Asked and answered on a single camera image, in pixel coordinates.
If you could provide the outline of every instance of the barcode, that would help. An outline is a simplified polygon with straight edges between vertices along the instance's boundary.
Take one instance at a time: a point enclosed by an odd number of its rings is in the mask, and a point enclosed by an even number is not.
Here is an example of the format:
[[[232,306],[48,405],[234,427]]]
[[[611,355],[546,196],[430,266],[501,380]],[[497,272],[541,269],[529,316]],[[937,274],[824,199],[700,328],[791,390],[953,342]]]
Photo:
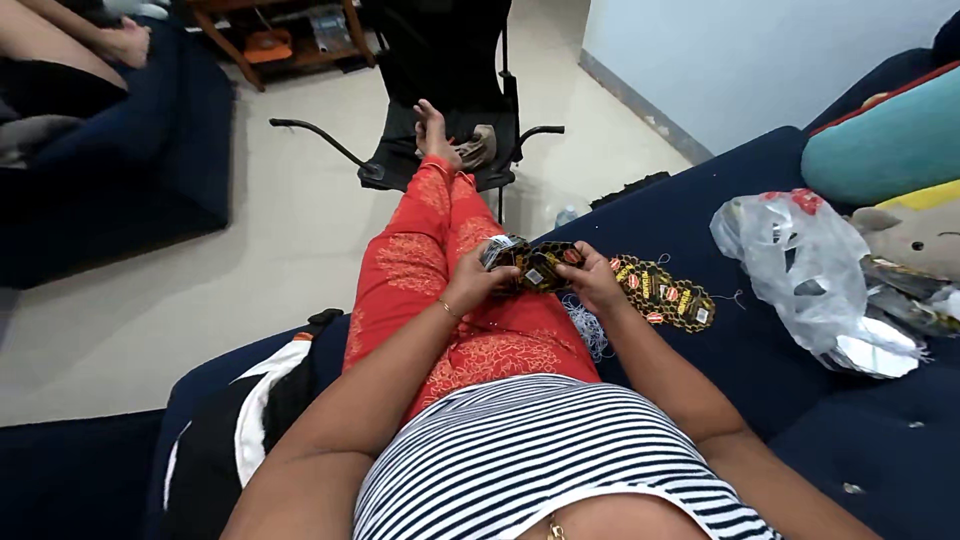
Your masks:
[[[533,282],[534,285],[543,281],[543,276],[540,275],[540,272],[533,269],[527,272],[526,278],[531,282]]]

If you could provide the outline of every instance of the baseboard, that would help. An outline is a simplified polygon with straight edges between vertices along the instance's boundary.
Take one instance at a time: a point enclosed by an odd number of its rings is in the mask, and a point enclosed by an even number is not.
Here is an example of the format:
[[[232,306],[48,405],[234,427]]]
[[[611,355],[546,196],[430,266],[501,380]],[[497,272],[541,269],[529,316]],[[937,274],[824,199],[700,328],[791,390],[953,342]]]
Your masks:
[[[580,67],[584,68],[600,86],[620,100],[634,114],[639,116],[664,140],[680,152],[680,155],[694,165],[713,159],[713,154],[704,145],[681,129],[669,116],[660,112],[652,103],[626,84],[587,51],[580,50]]]

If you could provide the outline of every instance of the bare foot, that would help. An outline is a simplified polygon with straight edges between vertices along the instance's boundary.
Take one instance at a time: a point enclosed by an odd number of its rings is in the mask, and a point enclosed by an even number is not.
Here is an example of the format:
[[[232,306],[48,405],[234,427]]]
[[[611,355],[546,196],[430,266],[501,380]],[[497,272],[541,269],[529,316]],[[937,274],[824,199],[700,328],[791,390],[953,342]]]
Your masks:
[[[140,26],[129,17],[123,17],[122,28],[102,29],[97,52],[108,60],[121,61],[130,67],[147,65],[150,48],[150,28]]]
[[[437,156],[449,161],[456,171],[462,169],[463,160],[446,140],[446,123],[440,111],[434,109],[429,101],[421,99],[414,105],[414,112],[420,117],[416,126],[417,148],[425,156]]]

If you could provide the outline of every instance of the red logo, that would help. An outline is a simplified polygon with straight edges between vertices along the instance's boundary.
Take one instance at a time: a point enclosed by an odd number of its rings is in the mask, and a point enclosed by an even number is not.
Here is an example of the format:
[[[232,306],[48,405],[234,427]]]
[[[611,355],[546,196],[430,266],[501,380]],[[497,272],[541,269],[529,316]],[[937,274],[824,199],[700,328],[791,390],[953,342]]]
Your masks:
[[[794,203],[797,203],[797,206],[799,206],[801,210],[809,215],[816,214],[817,209],[819,209],[820,205],[824,203],[824,200],[820,198],[820,195],[817,195],[806,187],[798,187],[797,189],[791,191],[790,198]]]

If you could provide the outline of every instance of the black chair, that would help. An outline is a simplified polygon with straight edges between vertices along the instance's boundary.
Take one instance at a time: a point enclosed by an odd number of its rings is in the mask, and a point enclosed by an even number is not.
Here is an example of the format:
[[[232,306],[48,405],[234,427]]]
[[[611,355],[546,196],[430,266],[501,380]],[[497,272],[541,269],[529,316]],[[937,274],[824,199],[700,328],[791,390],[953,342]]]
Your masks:
[[[516,78],[508,69],[507,14],[512,0],[364,0],[365,18],[380,42],[380,73],[390,96],[383,136],[363,162],[326,132],[301,120],[272,118],[272,126],[300,127],[326,139],[360,168],[363,187],[406,191],[417,172],[417,122],[413,106],[426,98],[444,114],[446,135],[470,139],[478,124],[496,132],[496,157],[473,171],[477,191],[497,188],[503,221],[503,187],[516,178],[511,161],[523,159],[531,135],[562,134],[563,126],[539,126],[520,134]],[[496,43],[503,35],[503,90],[496,80]]]

